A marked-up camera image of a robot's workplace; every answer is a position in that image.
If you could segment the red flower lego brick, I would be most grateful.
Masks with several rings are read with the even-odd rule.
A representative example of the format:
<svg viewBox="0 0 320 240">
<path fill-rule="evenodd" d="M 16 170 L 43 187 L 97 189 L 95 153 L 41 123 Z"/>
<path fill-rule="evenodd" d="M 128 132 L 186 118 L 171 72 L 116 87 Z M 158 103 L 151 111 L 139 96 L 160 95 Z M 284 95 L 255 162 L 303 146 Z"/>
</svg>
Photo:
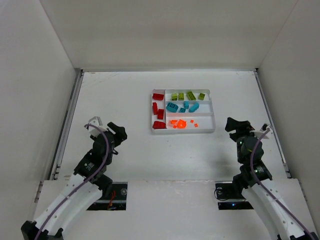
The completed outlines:
<svg viewBox="0 0 320 240">
<path fill-rule="evenodd" d="M 162 121 L 154 121 L 152 128 L 155 130 L 160 130 L 160 129 L 165 129 L 166 128 L 166 123 Z"/>
</svg>

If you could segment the teal stepped lego brick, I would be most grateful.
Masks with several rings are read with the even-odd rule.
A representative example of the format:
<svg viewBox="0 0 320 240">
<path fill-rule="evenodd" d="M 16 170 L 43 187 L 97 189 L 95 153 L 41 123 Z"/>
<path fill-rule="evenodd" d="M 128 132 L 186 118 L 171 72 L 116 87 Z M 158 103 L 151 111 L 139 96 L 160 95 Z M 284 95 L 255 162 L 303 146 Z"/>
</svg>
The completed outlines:
<svg viewBox="0 0 320 240">
<path fill-rule="evenodd" d="M 192 105 L 192 106 L 188 109 L 188 111 L 189 111 L 190 113 L 194 113 L 196 110 L 198 110 L 199 107 L 200 107 L 200 104 L 199 104 L 198 102 L 195 102 L 194 105 Z"/>
</svg>

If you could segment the green lego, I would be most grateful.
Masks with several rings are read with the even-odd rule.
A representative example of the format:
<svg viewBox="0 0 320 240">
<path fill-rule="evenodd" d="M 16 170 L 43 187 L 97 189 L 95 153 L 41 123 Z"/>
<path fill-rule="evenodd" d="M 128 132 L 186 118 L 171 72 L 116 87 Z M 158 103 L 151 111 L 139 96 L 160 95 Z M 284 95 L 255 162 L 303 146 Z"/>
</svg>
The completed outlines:
<svg viewBox="0 0 320 240">
<path fill-rule="evenodd" d="M 201 101 L 203 101 L 203 100 L 205 99 L 205 94 L 204 94 L 204 93 L 200 93 L 200 94 L 198 95 L 198 99 L 201 100 Z"/>
</svg>

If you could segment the red arch lego brick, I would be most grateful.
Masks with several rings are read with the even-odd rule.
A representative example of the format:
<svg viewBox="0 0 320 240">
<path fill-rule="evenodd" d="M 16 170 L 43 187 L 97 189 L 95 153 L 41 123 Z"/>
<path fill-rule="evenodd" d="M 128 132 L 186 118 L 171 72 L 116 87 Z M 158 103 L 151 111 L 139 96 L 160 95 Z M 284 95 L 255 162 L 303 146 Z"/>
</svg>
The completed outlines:
<svg viewBox="0 0 320 240">
<path fill-rule="evenodd" d="M 163 120 L 164 119 L 165 110 L 164 109 L 158 109 L 157 111 L 157 119 Z"/>
</svg>

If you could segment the red slope lego brick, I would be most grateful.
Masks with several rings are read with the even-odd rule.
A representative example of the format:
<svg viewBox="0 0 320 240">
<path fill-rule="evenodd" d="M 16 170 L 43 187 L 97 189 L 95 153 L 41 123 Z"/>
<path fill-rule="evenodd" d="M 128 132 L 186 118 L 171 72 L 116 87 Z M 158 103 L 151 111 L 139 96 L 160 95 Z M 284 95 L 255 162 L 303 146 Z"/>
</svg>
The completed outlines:
<svg viewBox="0 0 320 240">
<path fill-rule="evenodd" d="M 158 109 L 158 104 L 156 102 L 152 103 L 152 111 L 154 115 L 158 114 L 159 109 Z"/>
</svg>

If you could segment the teal square lego brick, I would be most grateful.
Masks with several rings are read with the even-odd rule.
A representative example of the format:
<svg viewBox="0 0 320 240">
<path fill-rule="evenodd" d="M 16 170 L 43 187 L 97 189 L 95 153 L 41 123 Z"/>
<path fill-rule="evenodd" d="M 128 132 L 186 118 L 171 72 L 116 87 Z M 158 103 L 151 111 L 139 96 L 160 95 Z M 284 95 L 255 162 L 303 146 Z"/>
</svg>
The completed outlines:
<svg viewBox="0 0 320 240">
<path fill-rule="evenodd" d="M 185 109 L 188 109 L 188 108 L 189 108 L 189 102 L 188 102 L 188 101 L 185 101 L 185 102 L 183 103 L 183 106 L 184 106 Z"/>
</svg>

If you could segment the orange round lego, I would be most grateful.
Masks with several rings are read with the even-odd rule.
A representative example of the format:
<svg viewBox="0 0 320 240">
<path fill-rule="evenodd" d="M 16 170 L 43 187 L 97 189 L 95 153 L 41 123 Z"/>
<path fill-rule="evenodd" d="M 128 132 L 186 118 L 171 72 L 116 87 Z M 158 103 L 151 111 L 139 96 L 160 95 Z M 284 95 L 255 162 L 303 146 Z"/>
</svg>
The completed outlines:
<svg viewBox="0 0 320 240">
<path fill-rule="evenodd" d="M 177 119 L 172 119 L 172 120 L 169 121 L 169 123 L 170 123 L 171 125 L 175 125 L 177 122 L 178 122 Z"/>
<path fill-rule="evenodd" d="M 176 126 L 179 128 L 179 129 L 185 129 L 187 127 L 187 122 L 183 119 L 180 119 Z"/>
</svg>

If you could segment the small teal lego brick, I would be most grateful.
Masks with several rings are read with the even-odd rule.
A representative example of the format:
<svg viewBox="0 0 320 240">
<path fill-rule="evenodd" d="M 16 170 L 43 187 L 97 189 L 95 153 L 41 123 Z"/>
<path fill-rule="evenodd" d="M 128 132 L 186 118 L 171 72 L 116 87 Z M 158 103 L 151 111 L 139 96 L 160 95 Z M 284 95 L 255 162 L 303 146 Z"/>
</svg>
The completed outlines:
<svg viewBox="0 0 320 240">
<path fill-rule="evenodd" d="M 186 109 L 182 107 L 182 108 L 179 109 L 179 112 L 180 112 L 180 113 L 185 113 L 185 112 L 186 112 Z"/>
</svg>

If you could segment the teal rounded lego brick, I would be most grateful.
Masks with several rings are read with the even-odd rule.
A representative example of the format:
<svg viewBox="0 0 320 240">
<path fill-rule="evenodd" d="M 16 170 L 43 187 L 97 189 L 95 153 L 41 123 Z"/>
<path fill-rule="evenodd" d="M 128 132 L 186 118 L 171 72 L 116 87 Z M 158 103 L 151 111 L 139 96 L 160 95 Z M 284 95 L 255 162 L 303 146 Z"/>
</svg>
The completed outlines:
<svg viewBox="0 0 320 240">
<path fill-rule="evenodd" d="M 176 113 L 179 109 L 179 106 L 175 103 L 172 103 L 172 102 L 169 102 L 167 105 L 166 105 L 166 110 L 170 113 Z"/>
</svg>

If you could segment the green square lego brick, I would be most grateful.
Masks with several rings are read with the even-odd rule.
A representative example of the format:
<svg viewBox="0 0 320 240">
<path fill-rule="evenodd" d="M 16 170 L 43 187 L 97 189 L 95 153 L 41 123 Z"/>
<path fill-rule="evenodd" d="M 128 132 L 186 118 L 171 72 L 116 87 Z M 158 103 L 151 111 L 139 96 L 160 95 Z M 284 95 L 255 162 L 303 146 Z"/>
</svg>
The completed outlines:
<svg viewBox="0 0 320 240">
<path fill-rule="evenodd" d="M 183 92 L 180 92 L 180 93 L 178 94 L 178 100 L 179 100 L 179 101 L 183 101 L 184 99 L 185 99 L 184 93 L 183 93 Z"/>
</svg>

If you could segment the small green lego brick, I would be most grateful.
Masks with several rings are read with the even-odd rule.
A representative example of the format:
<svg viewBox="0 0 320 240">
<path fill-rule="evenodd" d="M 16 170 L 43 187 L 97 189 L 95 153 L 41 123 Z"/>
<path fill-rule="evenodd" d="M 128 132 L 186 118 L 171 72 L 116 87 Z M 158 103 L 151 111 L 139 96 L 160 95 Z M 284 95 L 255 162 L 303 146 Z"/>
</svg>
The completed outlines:
<svg viewBox="0 0 320 240">
<path fill-rule="evenodd" d="M 172 101 L 177 101 L 178 100 L 178 94 L 177 93 L 172 93 L 171 94 L 171 100 Z"/>
</svg>

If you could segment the red wedge lego brick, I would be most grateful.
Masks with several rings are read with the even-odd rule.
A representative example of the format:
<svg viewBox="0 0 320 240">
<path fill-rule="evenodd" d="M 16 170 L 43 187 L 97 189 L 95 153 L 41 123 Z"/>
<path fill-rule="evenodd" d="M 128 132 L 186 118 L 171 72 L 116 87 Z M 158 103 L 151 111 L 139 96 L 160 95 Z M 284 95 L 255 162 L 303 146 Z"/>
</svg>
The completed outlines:
<svg viewBox="0 0 320 240">
<path fill-rule="evenodd" d="M 161 94 L 161 93 L 153 93 L 152 94 L 152 99 L 156 100 L 156 101 L 163 101 L 164 97 L 165 97 L 165 95 Z"/>
</svg>

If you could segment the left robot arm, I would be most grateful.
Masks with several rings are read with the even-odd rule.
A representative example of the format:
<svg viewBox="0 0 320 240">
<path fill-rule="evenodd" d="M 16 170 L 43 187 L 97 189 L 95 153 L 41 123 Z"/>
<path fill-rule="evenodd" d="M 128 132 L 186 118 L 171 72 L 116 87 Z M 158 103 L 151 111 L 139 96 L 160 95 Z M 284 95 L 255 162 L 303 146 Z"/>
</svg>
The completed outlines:
<svg viewBox="0 0 320 240">
<path fill-rule="evenodd" d="M 25 240 L 62 240 L 68 228 L 96 201 L 105 198 L 107 209 L 121 191 L 113 189 L 113 180 L 105 175 L 116 147 L 128 135 L 123 126 L 109 122 L 104 128 L 100 121 L 92 119 L 85 125 L 93 140 L 92 148 L 75 167 L 63 190 L 34 220 L 27 220 L 21 227 Z"/>
</svg>

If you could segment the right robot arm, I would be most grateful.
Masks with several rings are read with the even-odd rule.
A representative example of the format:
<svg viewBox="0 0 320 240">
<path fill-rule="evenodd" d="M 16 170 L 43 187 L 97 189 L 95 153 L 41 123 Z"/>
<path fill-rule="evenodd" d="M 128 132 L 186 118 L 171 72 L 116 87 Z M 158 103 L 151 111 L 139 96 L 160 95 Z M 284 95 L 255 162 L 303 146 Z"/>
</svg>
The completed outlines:
<svg viewBox="0 0 320 240">
<path fill-rule="evenodd" d="M 269 124 L 255 130 L 249 121 L 238 121 L 232 117 L 226 120 L 225 131 L 236 143 L 237 161 L 240 173 L 232 183 L 238 195 L 244 197 L 253 207 L 273 240 L 317 240 L 311 232 L 289 210 L 273 176 L 264 164 L 262 140 L 272 131 Z"/>
</svg>

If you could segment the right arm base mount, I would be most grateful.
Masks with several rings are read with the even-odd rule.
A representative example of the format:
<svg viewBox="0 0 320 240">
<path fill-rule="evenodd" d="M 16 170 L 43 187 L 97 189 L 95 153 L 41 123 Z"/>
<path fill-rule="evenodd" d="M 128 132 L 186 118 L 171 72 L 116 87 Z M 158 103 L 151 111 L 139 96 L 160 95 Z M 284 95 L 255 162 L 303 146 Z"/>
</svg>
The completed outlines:
<svg viewBox="0 0 320 240">
<path fill-rule="evenodd" d="M 239 194 L 231 181 L 216 181 L 214 197 L 220 211 L 253 210 L 252 205 Z"/>
</svg>

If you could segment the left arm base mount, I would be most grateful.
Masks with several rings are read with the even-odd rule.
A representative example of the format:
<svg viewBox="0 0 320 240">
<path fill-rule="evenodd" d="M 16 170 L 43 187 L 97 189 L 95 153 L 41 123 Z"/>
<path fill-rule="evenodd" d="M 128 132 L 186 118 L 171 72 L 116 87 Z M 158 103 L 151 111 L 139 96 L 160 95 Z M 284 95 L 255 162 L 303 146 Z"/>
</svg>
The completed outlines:
<svg viewBox="0 0 320 240">
<path fill-rule="evenodd" d="M 95 201 L 88 211 L 125 211 L 127 208 L 128 182 L 114 182 L 109 192 Z"/>
</svg>

